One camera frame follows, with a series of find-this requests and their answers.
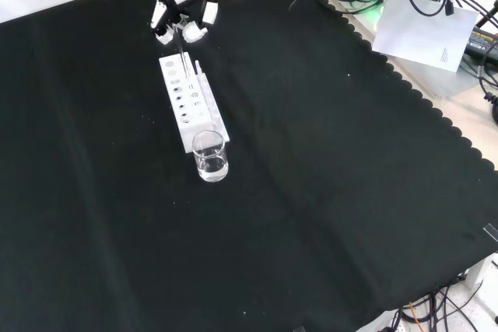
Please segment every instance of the table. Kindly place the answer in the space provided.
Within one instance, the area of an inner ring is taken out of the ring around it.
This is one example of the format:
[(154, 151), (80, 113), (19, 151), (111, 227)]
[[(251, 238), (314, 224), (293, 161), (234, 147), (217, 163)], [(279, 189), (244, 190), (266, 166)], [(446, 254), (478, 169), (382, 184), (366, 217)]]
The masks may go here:
[[(495, 0), (477, 1), (488, 9), (491, 9), (495, 2)], [(339, 9), (343, 9), (336, 0), (329, 0), (329, 2)], [(380, 18), (378, 10), (345, 17), (354, 25), (356, 31), (361, 33), (363, 39), (371, 43), (374, 41), (377, 22)], [(484, 26), (484, 30), (496, 32), (494, 27), (489, 24)], [(472, 145), (482, 153), (483, 158), (490, 160), (495, 168), (498, 166), (498, 150), (496, 149), (498, 127), (491, 116), (491, 106), (483, 99), (483, 93), (477, 79), (471, 77), (463, 69), (459, 69), (455, 74), (401, 58), (389, 58), (389, 62), (394, 65), (395, 71), (400, 72), (405, 79), (409, 80), (414, 88), (422, 93), (423, 97), (430, 100), (436, 108), (443, 112), (445, 117), (453, 122), (455, 127), (461, 130), (462, 136), (472, 142)], [(446, 87), (451, 87), (456, 82), (458, 88), (453, 91), (451, 88), (434, 87), (435, 82)], [(487, 257), (471, 267), (466, 281), (470, 289), (474, 289), (480, 283), (491, 261), (492, 257)], [(386, 312), (360, 331), (375, 331), (380, 326), (385, 325), (385, 321), (392, 318), (393, 315), (394, 311)]]
[[(188, 48), (231, 138), (213, 186), (177, 136), (154, 0), (2, 24), (2, 323), (350, 332), (494, 250), (491, 168), (341, 19), (294, 1), (220, 0)], [(444, 248), (407, 238), (421, 227)]]

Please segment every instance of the white paper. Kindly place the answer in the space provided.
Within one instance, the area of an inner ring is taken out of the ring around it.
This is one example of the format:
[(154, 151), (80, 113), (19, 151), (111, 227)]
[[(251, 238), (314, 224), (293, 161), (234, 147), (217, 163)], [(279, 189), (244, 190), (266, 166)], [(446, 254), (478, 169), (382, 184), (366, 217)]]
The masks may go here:
[[(425, 13), (434, 13), (440, 3), (414, 0)], [(398, 58), (456, 72), (474, 28), (478, 13), (454, 7), (454, 14), (426, 17), (409, 0), (388, 0), (377, 26), (373, 50)]]

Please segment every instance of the white tape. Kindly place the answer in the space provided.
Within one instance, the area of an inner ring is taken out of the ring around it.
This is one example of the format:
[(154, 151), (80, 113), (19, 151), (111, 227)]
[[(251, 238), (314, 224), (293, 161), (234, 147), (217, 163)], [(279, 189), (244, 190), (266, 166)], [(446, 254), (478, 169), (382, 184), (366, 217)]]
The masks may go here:
[(490, 235), (493, 239), (495, 239), (495, 241), (498, 243), (498, 229), (495, 229), (494, 226), (491, 223), (489, 223), (484, 228), (484, 231), (486, 231), (486, 233)]

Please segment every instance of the floor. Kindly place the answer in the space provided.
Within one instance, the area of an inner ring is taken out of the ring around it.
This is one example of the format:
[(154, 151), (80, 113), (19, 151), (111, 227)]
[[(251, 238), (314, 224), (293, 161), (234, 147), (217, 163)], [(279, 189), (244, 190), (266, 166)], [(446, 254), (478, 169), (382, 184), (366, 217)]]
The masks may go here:
[[(498, 254), (495, 254), (495, 263), (498, 264)], [(457, 305), (463, 305), (472, 295), (472, 291), (465, 287), (464, 283), (457, 284), (450, 288), (448, 297)], [(447, 311), (450, 313), (454, 310), (448, 303)], [(428, 304), (416, 308), (417, 316), (427, 314)], [(475, 295), (472, 301), (463, 309), (468, 318), (474, 323), (479, 332), (498, 331), (498, 324), (495, 323), (495, 318), (498, 315), (498, 267), (492, 265), (486, 272), (484, 282), (479, 292)], [(416, 324), (403, 322), (403, 327), (406, 332), (420, 332)], [(444, 329), (444, 322), (441, 320), (437, 324), (438, 330)], [(429, 330), (428, 323), (422, 323), (422, 328), (425, 332)], [(460, 313), (455, 313), (448, 318), (448, 330), (450, 332), (467, 332), (472, 331), (471, 326)], [(403, 332), (402, 328), (398, 328), (398, 332)]]

